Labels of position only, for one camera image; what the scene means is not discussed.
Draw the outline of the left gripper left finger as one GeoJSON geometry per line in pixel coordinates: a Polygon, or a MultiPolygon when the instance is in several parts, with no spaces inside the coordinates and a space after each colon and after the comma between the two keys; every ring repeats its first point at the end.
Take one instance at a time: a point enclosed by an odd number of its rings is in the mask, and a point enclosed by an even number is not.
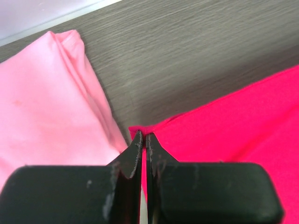
{"type": "Polygon", "coordinates": [[[23,166],[0,194],[3,224],[137,224],[143,136],[105,166],[23,166]]]}

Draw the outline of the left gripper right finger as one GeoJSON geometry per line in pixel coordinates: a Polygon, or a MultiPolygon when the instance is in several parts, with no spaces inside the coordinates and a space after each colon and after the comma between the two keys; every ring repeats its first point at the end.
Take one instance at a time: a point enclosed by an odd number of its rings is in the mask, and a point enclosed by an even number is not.
{"type": "Polygon", "coordinates": [[[279,224],[284,209],[255,163],[179,162],[146,136],[150,224],[279,224]]]}

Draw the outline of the red t shirt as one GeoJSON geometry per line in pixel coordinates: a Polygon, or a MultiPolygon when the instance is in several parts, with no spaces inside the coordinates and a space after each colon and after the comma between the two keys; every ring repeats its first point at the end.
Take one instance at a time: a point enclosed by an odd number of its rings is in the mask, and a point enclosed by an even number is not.
{"type": "Polygon", "coordinates": [[[271,176],[285,210],[299,221],[299,68],[276,73],[207,105],[151,126],[175,159],[184,162],[254,162],[271,176]]]}

